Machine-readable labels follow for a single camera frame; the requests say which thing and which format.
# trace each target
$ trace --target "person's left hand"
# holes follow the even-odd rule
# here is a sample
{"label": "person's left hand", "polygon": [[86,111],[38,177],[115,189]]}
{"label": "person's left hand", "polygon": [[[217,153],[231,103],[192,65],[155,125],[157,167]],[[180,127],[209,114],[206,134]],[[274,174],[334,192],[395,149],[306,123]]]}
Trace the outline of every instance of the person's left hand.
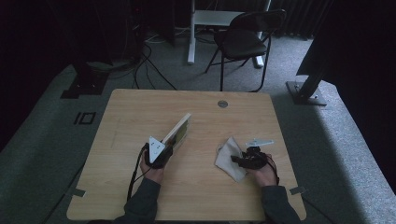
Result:
{"label": "person's left hand", "polygon": [[145,174],[145,178],[161,185],[163,182],[164,169],[150,169],[150,167],[145,163],[145,154],[146,150],[143,152],[142,160],[140,161],[140,169],[142,170],[142,174]]}

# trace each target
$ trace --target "chair seat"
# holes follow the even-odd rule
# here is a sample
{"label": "chair seat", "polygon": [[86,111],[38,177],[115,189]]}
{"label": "chair seat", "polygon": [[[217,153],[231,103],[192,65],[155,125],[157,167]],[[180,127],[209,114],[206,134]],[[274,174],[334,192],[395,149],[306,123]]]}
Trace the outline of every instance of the chair seat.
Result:
{"label": "chair seat", "polygon": [[243,60],[264,55],[267,51],[256,32],[240,29],[221,31],[214,35],[214,39],[227,59]]}

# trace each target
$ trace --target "gray carpet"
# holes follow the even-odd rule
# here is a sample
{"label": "gray carpet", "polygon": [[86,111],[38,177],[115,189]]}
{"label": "gray carpet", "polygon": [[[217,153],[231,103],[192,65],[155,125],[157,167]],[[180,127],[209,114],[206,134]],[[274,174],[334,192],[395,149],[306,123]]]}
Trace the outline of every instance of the gray carpet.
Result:
{"label": "gray carpet", "polygon": [[[188,65],[188,42],[186,35],[179,35],[174,46],[151,39],[149,58],[178,90],[218,91],[219,66],[203,73],[215,45],[198,41],[195,64]],[[298,37],[274,38],[262,89],[273,99],[297,181],[308,189],[303,194],[307,199],[304,223],[331,223],[325,216],[334,223],[394,223],[396,197],[336,88],[320,83],[328,103],[324,107],[295,105],[290,98],[285,82],[304,81],[304,76],[295,74],[310,43]],[[224,90],[256,89],[262,70],[251,62],[242,68],[238,64],[226,65]],[[68,66],[52,81],[0,154],[0,214],[10,223],[87,223],[67,219],[70,190],[78,182],[78,170],[111,92],[132,88],[134,70],[112,73],[102,95],[60,99],[75,75]],[[141,89],[153,89],[150,82],[159,90],[172,89],[147,63],[139,68],[137,83]],[[92,124],[75,124],[78,113],[93,112]]]}

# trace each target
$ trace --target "wooden table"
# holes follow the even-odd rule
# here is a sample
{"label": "wooden table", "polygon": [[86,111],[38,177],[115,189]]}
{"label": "wooden table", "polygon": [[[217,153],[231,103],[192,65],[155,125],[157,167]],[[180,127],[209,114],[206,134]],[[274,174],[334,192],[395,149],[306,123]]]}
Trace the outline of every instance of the wooden table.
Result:
{"label": "wooden table", "polygon": [[[228,106],[221,108],[218,101]],[[74,220],[123,215],[140,148],[150,136],[164,138],[191,113],[183,145],[168,162],[158,199],[157,220],[264,220],[261,192],[247,176],[236,183],[214,162],[217,148],[233,136],[242,149],[253,138],[274,140],[262,151],[273,155],[280,185],[301,219],[306,212],[288,151],[268,94],[211,91],[114,90],[92,143],[67,216]],[[139,186],[136,182],[134,191]]]}

